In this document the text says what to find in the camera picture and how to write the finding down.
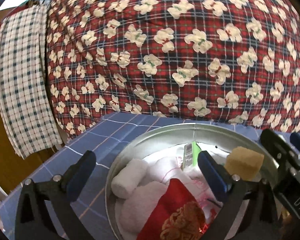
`white towel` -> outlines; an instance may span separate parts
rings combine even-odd
[[[157,181],[137,187],[122,206],[119,218],[122,228],[139,233],[167,189],[167,185]]]
[[[112,192],[119,198],[127,199],[145,176],[148,163],[132,159],[111,182]]]
[[[148,169],[148,175],[153,180],[166,185],[169,184],[169,181],[172,178],[179,179],[198,202],[207,198],[205,192],[209,189],[208,184],[204,184],[200,181],[193,181],[181,170],[176,157],[167,156],[161,158],[155,165]]]

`metal basin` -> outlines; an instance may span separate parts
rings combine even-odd
[[[215,145],[229,153],[238,146],[259,152],[265,156],[260,170],[261,176],[267,178],[272,185],[275,185],[277,182],[276,167],[269,153],[256,142],[234,131],[215,125],[198,123],[175,124],[154,129],[140,135],[128,144],[112,163],[107,176],[105,190],[106,212],[110,226],[118,240],[124,239],[115,220],[114,206],[117,197],[111,192],[112,179],[133,158],[143,159],[152,153],[191,141]]]

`yellow sponge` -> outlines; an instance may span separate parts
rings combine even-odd
[[[251,181],[260,171],[263,159],[263,154],[237,147],[228,155],[225,169],[230,175],[237,174],[241,179]]]

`table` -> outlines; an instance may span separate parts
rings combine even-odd
[[[72,203],[71,206],[95,239],[115,240],[116,238],[112,233],[106,216],[104,194],[106,177],[112,162],[124,147],[139,135],[158,127],[189,122],[225,127],[254,141],[257,141],[261,134],[261,130],[240,124],[232,125],[212,121],[158,118],[150,115],[116,112],[103,116],[99,123],[74,140],[71,140],[29,177],[34,182],[50,180],[55,174],[63,174],[70,165],[80,159],[86,150],[92,150],[97,156],[97,165],[78,200]],[[286,141],[289,141],[288,133],[278,132],[278,134],[282,134]],[[0,204],[0,216],[6,230],[5,234],[10,240],[15,239],[14,223],[20,192],[21,185]],[[65,237],[64,230],[49,202],[47,208],[58,234]]]

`red blanket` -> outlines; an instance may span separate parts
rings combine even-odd
[[[72,137],[113,111],[300,132],[289,0],[51,0],[53,111]]]

